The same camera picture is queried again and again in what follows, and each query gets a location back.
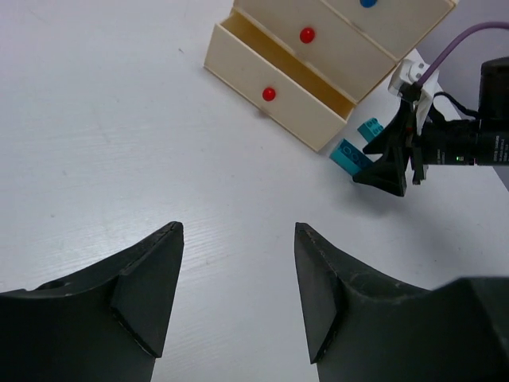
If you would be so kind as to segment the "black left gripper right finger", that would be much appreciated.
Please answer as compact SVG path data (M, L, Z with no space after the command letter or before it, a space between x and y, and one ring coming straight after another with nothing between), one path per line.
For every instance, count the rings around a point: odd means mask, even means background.
M396 381L410 355L403 309L429 292L377 271L297 223L294 258L311 364L321 381Z

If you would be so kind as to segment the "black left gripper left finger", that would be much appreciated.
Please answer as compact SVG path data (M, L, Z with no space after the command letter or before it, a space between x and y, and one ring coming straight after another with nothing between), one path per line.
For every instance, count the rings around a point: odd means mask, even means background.
M150 380L183 250L184 227L171 222L80 271L2 293L2 380Z

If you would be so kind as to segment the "cream wooden drawer cabinet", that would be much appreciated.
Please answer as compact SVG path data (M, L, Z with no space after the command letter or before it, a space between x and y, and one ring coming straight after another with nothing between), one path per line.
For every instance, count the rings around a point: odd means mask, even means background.
M237 1L204 67L321 150L455 2Z

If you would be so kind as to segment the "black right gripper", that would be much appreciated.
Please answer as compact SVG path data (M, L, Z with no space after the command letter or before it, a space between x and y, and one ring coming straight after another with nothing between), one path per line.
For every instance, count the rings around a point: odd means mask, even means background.
M354 175L355 183L375 187L396 197L404 197L409 158L414 171L414 185L420 185L426 179L429 165L476 164L479 120L426 122L421 134L407 133L407 127L414 127L414 109L406 101L401 101L394 118L363 148L364 154L380 154L381 157Z

